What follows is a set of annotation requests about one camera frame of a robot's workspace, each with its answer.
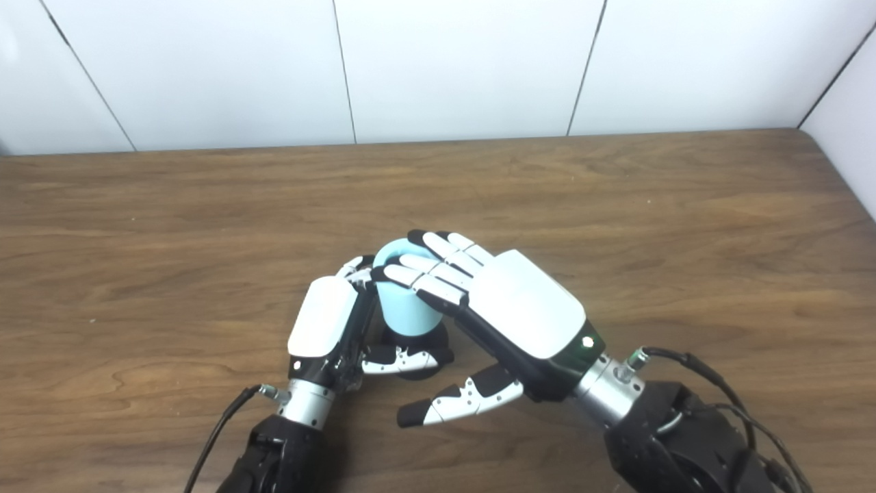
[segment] robotic finger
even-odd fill
[[[520,382],[495,364],[470,376],[462,387],[451,385],[432,399],[402,406],[397,421],[402,428],[443,423],[482,414],[522,395]]]

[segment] metal cylinder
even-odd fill
[[[626,416],[645,388],[642,380],[627,375],[624,368],[624,363],[602,354],[573,391],[584,410],[606,428]]]
[[[305,426],[321,430],[329,416],[335,392],[330,389],[293,378],[289,381],[289,401],[279,407],[277,413]]]

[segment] white finger segment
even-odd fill
[[[386,375],[394,373],[402,373],[406,371],[417,371],[427,368],[435,368],[438,366],[438,361],[425,351],[420,351],[410,356],[407,355],[407,350],[401,347],[396,347],[395,361],[389,364],[375,363],[373,361],[363,361],[362,371],[366,375]]]

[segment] black cable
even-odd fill
[[[694,409],[693,411],[698,411],[699,409],[726,409],[739,417],[739,419],[742,419],[746,423],[750,423],[752,426],[760,430],[770,439],[770,441],[773,442],[773,445],[775,445],[775,447],[779,449],[779,454],[781,454],[781,458],[784,459],[788,467],[791,468],[791,473],[794,475],[794,478],[796,479],[799,488],[802,489],[804,493],[812,493],[812,485],[809,484],[809,480],[806,479],[806,475],[803,473],[803,471],[800,469],[800,466],[797,464],[797,461],[794,460],[794,457],[788,451],[788,448],[785,446],[785,442],[781,441],[779,436],[771,432],[769,428],[762,425],[758,420],[752,418],[751,415],[748,414],[748,412],[739,408],[739,406],[723,403],[706,404],[705,408],[698,408]]]
[[[210,455],[210,451],[213,450],[213,445],[216,443],[216,439],[219,438],[219,433],[222,432],[225,424],[228,423],[228,420],[234,416],[234,413],[243,407],[243,405],[246,404],[246,401],[252,399],[252,396],[255,396],[261,388],[261,385],[253,385],[252,387],[244,389],[236,399],[231,401],[231,404],[229,404],[222,413],[219,422],[216,423],[216,426],[213,427],[213,431],[210,432],[210,436],[207,438],[207,443],[204,444],[204,449],[201,450],[201,456],[198,457],[198,461],[194,464],[194,469],[192,469],[192,474],[188,477],[186,488],[182,490],[183,493],[192,493],[194,482],[198,480],[198,474],[201,473],[201,468],[204,467],[204,462],[207,461],[207,456]]]
[[[648,356],[656,356],[658,358],[677,361],[683,367],[700,375],[712,385],[721,389],[733,405],[739,407],[742,411],[745,411],[745,405],[742,404],[742,399],[739,398],[739,395],[733,390],[733,387],[724,380],[724,377],[693,354],[679,353],[671,349],[663,349],[662,347],[642,347],[642,352]],[[748,448],[757,450],[757,433],[754,432],[754,426],[752,426],[751,423],[746,422],[744,419],[743,425],[745,426],[745,441],[748,442]]]

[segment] cable connector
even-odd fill
[[[292,393],[288,390],[280,390],[273,385],[268,385],[267,383],[262,383],[261,387],[258,388],[258,393],[279,405],[286,405],[289,400],[292,399]]]

